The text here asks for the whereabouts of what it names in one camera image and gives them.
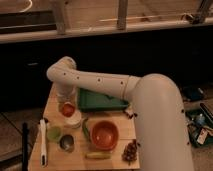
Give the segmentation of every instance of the grapes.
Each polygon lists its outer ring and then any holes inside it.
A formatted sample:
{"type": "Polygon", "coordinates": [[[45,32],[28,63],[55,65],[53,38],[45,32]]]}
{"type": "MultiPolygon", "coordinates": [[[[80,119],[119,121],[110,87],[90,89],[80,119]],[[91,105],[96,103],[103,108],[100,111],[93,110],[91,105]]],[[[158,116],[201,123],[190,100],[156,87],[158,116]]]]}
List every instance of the grapes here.
{"type": "Polygon", "coordinates": [[[125,147],[124,152],[122,154],[122,159],[127,161],[129,164],[135,160],[137,160],[137,142],[133,140],[128,143],[125,147]]]}

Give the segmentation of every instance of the plate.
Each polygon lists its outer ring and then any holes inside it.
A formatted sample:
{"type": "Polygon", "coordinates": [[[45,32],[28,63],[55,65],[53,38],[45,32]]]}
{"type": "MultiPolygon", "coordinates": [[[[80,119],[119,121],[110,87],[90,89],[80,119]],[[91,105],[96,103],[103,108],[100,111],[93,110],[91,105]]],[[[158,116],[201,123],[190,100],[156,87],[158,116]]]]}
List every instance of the plate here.
{"type": "Polygon", "coordinates": [[[112,96],[80,88],[77,104],[82,112],[124,110],[129,103],[112,96]]]}

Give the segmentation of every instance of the black cabinet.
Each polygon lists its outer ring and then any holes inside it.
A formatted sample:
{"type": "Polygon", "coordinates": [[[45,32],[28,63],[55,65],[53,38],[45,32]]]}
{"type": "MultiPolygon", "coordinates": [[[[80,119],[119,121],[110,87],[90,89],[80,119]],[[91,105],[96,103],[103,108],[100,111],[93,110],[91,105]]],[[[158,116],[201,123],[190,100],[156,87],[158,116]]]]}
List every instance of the black cabinet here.
{"type": "Polygon", "coordinates": [[[144,76],[177,84],[213,81],[213,26],[0,44],[0,111],[44,106],[50,65],[71,56],[83,71],[144,76]]]}

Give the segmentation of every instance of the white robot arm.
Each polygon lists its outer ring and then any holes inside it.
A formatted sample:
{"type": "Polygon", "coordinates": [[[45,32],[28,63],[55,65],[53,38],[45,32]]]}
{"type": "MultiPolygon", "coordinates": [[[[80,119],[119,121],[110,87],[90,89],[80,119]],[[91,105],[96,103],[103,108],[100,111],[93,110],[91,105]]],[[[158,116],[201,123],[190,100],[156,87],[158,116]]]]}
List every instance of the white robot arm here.
{"type": "Polygon", "coordinates": [[[47,77],[62,101],[77,86],[132,102],[141,171],[194,171],[182,98],[168,77],[81,72],[70,57],[50,66],[47,77]]]}

